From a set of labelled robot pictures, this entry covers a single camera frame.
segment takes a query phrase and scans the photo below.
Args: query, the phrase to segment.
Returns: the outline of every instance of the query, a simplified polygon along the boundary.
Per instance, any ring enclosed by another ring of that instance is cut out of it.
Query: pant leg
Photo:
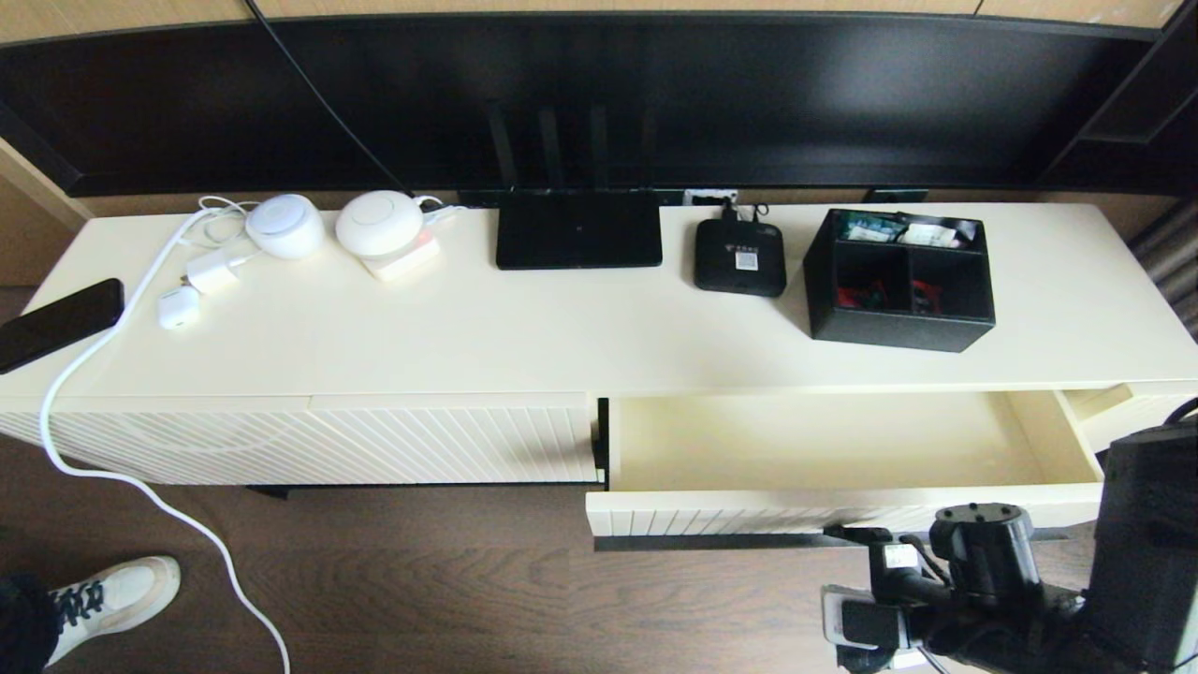
[[[59,645],[59,623],[35,576],[0,577],[0,674],[38,674]]]

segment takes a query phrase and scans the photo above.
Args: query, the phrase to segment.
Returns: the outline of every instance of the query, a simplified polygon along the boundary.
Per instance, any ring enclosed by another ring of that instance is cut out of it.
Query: black cable
[[[266,32],[271,35],[271,38],[274,40],[274,43],[279,45],[279,50],[283,51],[284,56],[286,56],[288,61],[291,63],[291,67],[294,67],[295,71],[300,73],[300,78],[303,79],[303,83],[308,85],[308,89],[311,91],[313,96],[315,96],[316,99],[320,101],[320,104],[325,107],[325,111],[327,111],[328,115],[333,117],[333,121],[335,121],[341,127],[341,130],[344,130],[345,134],[350,136],[350,140],[353,140],[353,142],[358,146],[358,148],[362,150],[362,153],[369,157],[370,160],[374,162],[376,166],[379,166],[379,170],[381,170],[383,175],[391,178],[391,181],[394,182],[397,187],[399,187],[400,192],[407,194],[409,196],[415,196],[416,194],[413,194],[412,190],[409,189],[407,187],[404,187],[404,183],[400,182],[398,177],[395,177],[395,174],[391,172],[391,169],[388,169],[381,160],[379,160],[379,157],[376,157],[375,153],[370,151],[370,147],[367,147],[367,144],[363,142],[362,139],[359,139],[356,133],[353,133],[353,130],[350,128],[350,125],[345,123],[345,120],[343,120],[341,116],[337,114],[337,110],[334,110],[333,107],[328,104],[328,101],[325,99],[325,96],[322,96],[320,90],[316,89],[316,85],[313,84],[311,78],[308,77],[308,73],[304,72],[303,67],[300,66],[300,62],[296,61],[295,56],[291,55],[291,51],[288,49],[286,44],[284,44],[283,41],[279,40],[279,36],[274,32],[274,28],[271,26],[271,22],[266,20],[266,17],[262,16],[262,11],[258,8],[258,2],[255,2],[254,0],[244,0],[244,1],[246,6],[249,7],[249,11],[254,13],[254,18],[258,19],[258,23],[261,24],[264,29],[266,29]]]
[[[1196,654],[1191,655],[1190,657],[1187,657],[1187,658],[1182,660],[1181,662],[1179,662],[1178,666],[1174,667],[1170,672],[1176,672],[1178,669],[1181,669],[1182,667],[1185,667],[1186,664],[1190,664],[1191,662],[1193,662],[1196,660],[1198,660],[1198,652],[1196,652]]]
[[[915,648],[916,650],[919,650],[920,654],[924,655],[924,658],[927,660],[927,663],[932,666],[932,669],[936,669],[937,672],[939,672],[939,674],[951,674],[946,667],[940,664],[939,660],[936,660],[936,656],[932,655],[932,651],[927,650],[924,646],[915,646]]]
[[[1164,420],[1164,425],[1169,426],[1170,424],[1176,424],[1182,419],[1185,419],[1187,414],[1194,412],[1196,409],[1198,409],[1198,399],[1181,403],[1181,407],[1173,411],[1173,414],[1170,414],[1169,418]]]

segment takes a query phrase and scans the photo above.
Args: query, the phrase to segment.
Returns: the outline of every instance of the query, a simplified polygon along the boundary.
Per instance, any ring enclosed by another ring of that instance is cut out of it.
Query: shoelace
[[[79,624],[80,618],[84,620],[91,618],[89,612],[104,611],[104,584],[99,581],[92,581],[62,591],[50,593],[50,601],[54,602],[54,611],[59,614],[59,633],[61,634],[67,621],[71,621],[73,627]]]

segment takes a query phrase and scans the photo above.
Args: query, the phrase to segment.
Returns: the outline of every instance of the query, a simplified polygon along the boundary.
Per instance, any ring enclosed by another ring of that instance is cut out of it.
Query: cabinet top
[[[692,281],[695,225],[715,207],[661,208],[652,268],[500,271],[497,212],[436,226],[441,254],[391,283],[329,238],[314,256],[260,255],[164,330],[156,297],[198,253],[179,247],[122,334],[67,397],[1088,389],[1198,379],[1198,346],[1089,205],[867,205],[986,223],[997,326],[961,354],[813,341],[803,254],[827,205],[775,206],[789,285],[778,299]],[[325,213],[332,223],[335,213]],[[87,223],[30,308],[115,275],[132,287],[184,215]],[[0,377],[40,397],[75,345]]]

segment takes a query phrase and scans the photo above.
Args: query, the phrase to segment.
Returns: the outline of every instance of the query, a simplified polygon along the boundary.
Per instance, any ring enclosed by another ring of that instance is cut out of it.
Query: wooden floor
[[[0,304],[18,295],[0,292]],[[595,554],[586,490],[319,490],[288,502],[161,492],[224,536],[296,674],[836,672],[819,587],[867,587],[864,548]],[[1085,583],[1090,533],[1036,544],[1046,581]],[[53,587],[146,554],[180,560],[175,602],[52,672],[280,670],[205,539],[129,487],[61,476],[41,449],[0,437],[0,573],[34,571]]]

